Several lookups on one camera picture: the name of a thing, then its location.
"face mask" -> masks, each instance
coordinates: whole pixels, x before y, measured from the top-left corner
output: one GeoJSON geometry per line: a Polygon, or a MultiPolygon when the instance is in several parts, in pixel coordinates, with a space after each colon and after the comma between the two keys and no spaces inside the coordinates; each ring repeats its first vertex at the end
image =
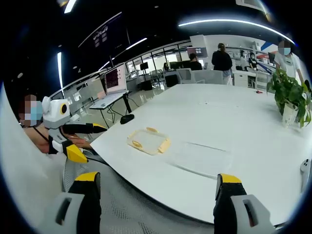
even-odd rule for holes
{"type": "Polygon", "coordinates": [[[30,113],[25,113],[25,120],[28,120],[29,126],[35,126],[42,118],[41,101],[31,101],[30,113]]]}
{"type": "Polygon", "coordinates": [[[278,48],[278,51],[282,55],[288,55],[291,52],[290,48],[278,48]]]}

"laptop screen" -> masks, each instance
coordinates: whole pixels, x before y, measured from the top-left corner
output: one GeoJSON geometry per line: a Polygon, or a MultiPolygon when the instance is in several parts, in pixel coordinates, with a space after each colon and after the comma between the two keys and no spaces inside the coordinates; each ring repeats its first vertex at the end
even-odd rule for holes
{"type": "Polygon", "coordinates": [[[105,83],[108,94],[127,89],[124,63],[105,73],[105,83]]]}

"black ceiling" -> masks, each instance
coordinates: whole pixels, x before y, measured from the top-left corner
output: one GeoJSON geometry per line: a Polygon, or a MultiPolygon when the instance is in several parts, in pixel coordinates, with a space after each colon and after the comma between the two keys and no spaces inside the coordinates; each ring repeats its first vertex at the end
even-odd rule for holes
{"type": "Polygon", "coordinates": [[[208,1],[154,1],[137,3],[116,0],[77,0],[72,11],[64,14],[56,0],[40,2],[23,1],[12,13],[8,33],[9,49],[6,77],[8,89],[19,87],[18,93],[50,95],[59,89],[57,53],[62,52],[63,85],[86,74],[97,71],[120,51],[129,46],[127,34],[115,35],[110,41],[109,54],[94,47],[78,46],[102,23],[121,14],[120,27],[128,31],[130,44],[147,38],[114,62],[124,62],[153,48],[196,34],[232,34],[277,42],[277,37],[261,28],[233,23],[210,23],[180,28],[178,25],[191,20],[227,17],[258,22],[288,33],[287,26],[273,20],[268,22],[258,10],[237,6],[235,0],[208,1]]]}

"green leaves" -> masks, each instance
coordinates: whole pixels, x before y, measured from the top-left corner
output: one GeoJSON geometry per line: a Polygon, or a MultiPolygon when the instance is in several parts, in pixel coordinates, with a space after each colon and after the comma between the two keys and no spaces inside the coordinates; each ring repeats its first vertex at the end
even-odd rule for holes
{"type": "Polygon", "coordinates": [[[291,87],[291,90],[288,94],[288,100],[290,102],[296,102],[298,103],[298,100],[300,100],[302,97],[302,89],[299,85],[294,85],[291,87]]]}
{"type": "Polygon", "coordinates": [[[267,84],[267,92],[269,90],[275,91],[275,101],[281,114],[284,113],[285,102],[298,107],[297,117],[300,122],[300,128],[304,126],[304,122],[308,124],[311,122],[311,113],[306,106],[311,102],[311,95],[308,94],[308,88],[303,83],[302,86],[298,84],[295,78],[287,76],[287,73],[281,69],[277,69],[273,74],[272,79],[267,84]],[[307,99],[303,98],[302,94],[306,92],[307,99]]]}

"potted plant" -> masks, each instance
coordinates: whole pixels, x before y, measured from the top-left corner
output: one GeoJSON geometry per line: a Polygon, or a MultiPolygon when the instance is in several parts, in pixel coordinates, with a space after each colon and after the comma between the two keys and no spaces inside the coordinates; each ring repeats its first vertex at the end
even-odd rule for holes
{"type": "Polygon", "coordinates": [[[304,83],[299,85],[295,78],[277,69],[267,84],[267,92],[270,90],[275,91],[275,101],[279,112],[283,115],[283,124],[288,126],[297,118],[302,128],[305,122],[308,124],[311,122],[311,94],[304,83]]]}

